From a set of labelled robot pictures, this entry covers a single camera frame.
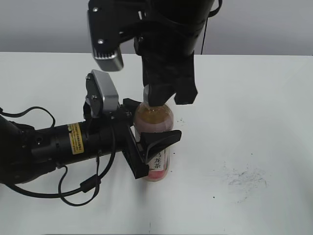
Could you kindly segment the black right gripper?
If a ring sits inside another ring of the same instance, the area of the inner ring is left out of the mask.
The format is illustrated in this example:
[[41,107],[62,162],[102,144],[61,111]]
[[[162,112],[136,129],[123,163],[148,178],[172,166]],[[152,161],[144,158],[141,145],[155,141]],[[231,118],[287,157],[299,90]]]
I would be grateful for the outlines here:
[[193,104],[196,31],[191,29],[142,29],[134,48],[142,59],[143,85],[148,86],[151,107],[163,106],[175,93],[177,105]]

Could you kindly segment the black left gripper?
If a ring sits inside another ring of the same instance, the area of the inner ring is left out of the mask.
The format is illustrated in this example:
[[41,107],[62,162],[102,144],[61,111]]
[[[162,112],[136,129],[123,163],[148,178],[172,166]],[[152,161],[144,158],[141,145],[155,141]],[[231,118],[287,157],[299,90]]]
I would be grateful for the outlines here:
[[182,135],[180,130],[160,133],[142,132],[140,136],[142,150],[139,150],[131,127],[140,104],[139,101],[125,98],[123,105],[114,112],[113,119],[85,120],[84,130],[85,152],[103,155],[122,152],[136,179],[147,176],[149,167],[145,163],[148,163],[157,153],[179,142]]

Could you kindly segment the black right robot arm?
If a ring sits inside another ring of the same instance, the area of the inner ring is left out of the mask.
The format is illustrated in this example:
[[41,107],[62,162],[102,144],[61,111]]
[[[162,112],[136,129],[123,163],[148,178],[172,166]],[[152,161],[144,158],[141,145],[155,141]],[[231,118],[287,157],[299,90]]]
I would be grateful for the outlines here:
[[194,50],[212,9],[212,0],[150,0],[134,39],[142,59],[144,101],[151,107],[164,105],[174,97],[177,105],[192,104],[198,94],[195,85]]

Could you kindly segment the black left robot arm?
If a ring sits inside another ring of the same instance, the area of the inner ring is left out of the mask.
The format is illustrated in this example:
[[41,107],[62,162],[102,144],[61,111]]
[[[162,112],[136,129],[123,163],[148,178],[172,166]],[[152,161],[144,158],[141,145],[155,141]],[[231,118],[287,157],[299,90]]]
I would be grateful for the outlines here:
[[92,107],[84,105],[84,121],[51,125],[36,130],[12,122],[22,113],[0,114],[0,180],[23,184],[62,165],[85,161],[97,156],[122,152],[134,177],[148,175],[148,161],[158,152],[181,139],[181,131],[143,133],[136,140],[131,127],[137,101],[129,98],[116,110],[95,117]]

